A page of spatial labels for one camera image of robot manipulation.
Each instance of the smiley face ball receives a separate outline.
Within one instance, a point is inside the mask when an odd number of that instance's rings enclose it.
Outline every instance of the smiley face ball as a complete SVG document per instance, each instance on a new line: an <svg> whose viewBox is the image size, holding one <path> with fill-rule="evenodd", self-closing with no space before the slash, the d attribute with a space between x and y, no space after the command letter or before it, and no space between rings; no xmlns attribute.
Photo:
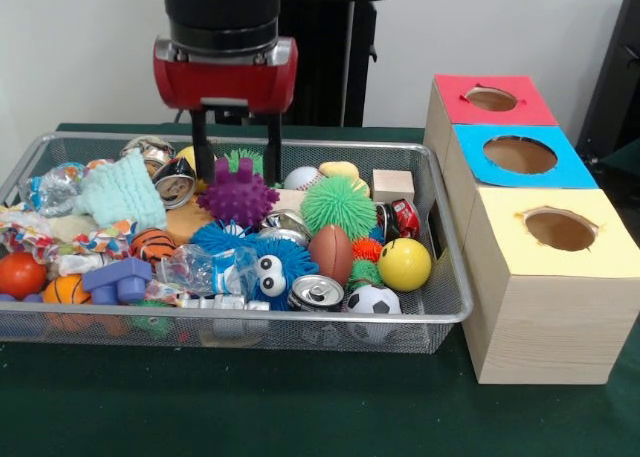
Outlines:
<svg viewBox="0 0 640 457"><path fill-rule="evenodd" d="M431 256L417 240L392 240L382 249L378 271L388 287L410 292L420 288L429 278Z"/></svg>

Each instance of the red ball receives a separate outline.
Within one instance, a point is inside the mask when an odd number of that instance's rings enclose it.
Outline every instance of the red ball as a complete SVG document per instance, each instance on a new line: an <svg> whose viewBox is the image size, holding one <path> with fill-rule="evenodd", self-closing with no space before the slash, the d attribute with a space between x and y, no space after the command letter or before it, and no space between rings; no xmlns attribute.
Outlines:
<svg viewBox="0 0 640 457"><path fill-rule="evenodd" d="M40 292L46 280L47 268L28 252L15 252L0 259L0 294L22 300Z"/></svg>

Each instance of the light blue knit cloth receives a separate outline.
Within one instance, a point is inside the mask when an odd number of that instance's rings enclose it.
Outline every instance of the light blue knit cloth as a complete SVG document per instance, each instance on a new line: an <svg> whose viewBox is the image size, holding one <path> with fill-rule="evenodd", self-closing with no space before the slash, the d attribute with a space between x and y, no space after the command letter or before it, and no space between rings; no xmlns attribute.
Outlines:
<svg viewBox="0 0 640 457"><path fill-rule="evenodd" d="M136 221L138 231L167 228L164 205L139 149L93 169L82 180L81 191L74 213L90 214L102 228L126 219Z"/></svg>

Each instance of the green spiky ball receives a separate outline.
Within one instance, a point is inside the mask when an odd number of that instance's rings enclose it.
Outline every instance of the green spiky ball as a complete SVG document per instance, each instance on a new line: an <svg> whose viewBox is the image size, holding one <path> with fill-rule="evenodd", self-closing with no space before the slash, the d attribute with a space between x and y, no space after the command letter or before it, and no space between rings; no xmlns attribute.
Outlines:
<svg viewBox="0 0 640 457"><path fill-rule="evenodd" d="M140 307L171 307L163 302L145 300L134 304ZM173 322L170 317L148 317L146 315L131 316L131 325L146 330L154 339L162 339L173 330Z"/></svg>
<svg viewBox="0 0 640 457"><path fill-rule="evenodd" d="M232 150L228 154L224 154L224 156L229 161L229 170L231 172L238 171L238 166L240 165L240 159L251 159L253 160L253 172L258 173L260 175L264 175L263 174L264 165L262 161L262 154L258 152L241 148L237 150Z"/></svg>
<svg viewBox="0 0 640 457"><path fill-rule="evenodd" d="M313 185L300 205L307 227L315 235L322 227L335 224L351 241L368 237L376 225L376 206L348 177L328 177Z"/></svg>
<svg viewBox="0 0 640 457"><path fill-rule="evenodd" d="M347 290L353 292L364 285L384 285L378 266L370 260L357 259L353 262Z"/></svg>

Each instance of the orange ball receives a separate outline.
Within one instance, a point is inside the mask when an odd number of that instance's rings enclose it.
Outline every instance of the orange ball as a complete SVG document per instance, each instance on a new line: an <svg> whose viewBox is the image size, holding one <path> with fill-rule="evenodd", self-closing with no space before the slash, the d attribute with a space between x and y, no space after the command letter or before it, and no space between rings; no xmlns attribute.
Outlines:
<svg viewBox="0 0 640 457"><path fill-rule="evenodd" d="M47 279L47 268L28 252L14 252L0 259L0 294L22 300L40 292Z"/></svg>
<svg viewBox="0 0 640 457"><path fill-rule="evenodd" d="M160 229L143 230L131 241L133 255L149 262L154 269L163 257L171 257L175 250L173 237Z"/></svg>
<svg viewBox="0 0 640 457"><path fill-rule="evenodd" d="M82 275L71 274L51 282L42 300L46 304L90 304L91 294L82 287Z"/></svg>
<svg viewBox="0 0 640 457"><path fill-rule="evenodd" d="M52 281L42 293L42 301L46 304L90 304L91 294L82 287L82 275L71 274ZM66 332L78 332L94 322L93 316L84 314L47 313L47 318L54 327Z"/></svg>

